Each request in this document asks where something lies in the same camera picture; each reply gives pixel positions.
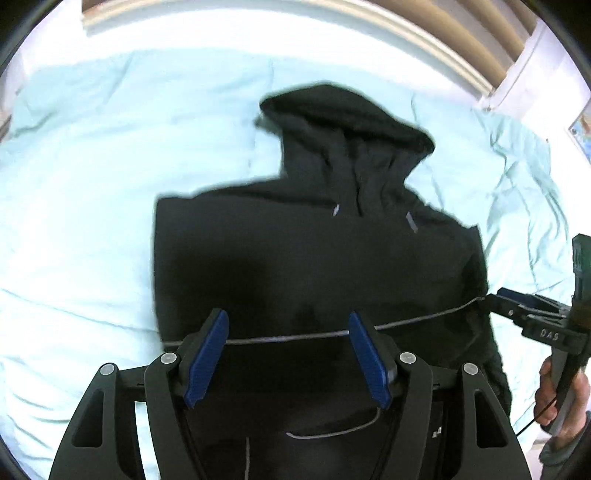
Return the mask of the green sleeved right forearm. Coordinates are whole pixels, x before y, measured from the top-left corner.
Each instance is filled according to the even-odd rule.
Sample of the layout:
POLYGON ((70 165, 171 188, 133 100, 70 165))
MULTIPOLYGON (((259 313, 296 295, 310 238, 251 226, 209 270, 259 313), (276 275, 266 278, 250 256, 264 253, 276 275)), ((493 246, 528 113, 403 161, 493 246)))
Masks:
POLYGON ((553 437, 543 447, 539 460, 542 464, 541 480, 553 480, 564 467, 578 446, 584 431, 590 422, 590 412, 586 412, 584 428, 565 446, 556 447, 557 437, 553 437))

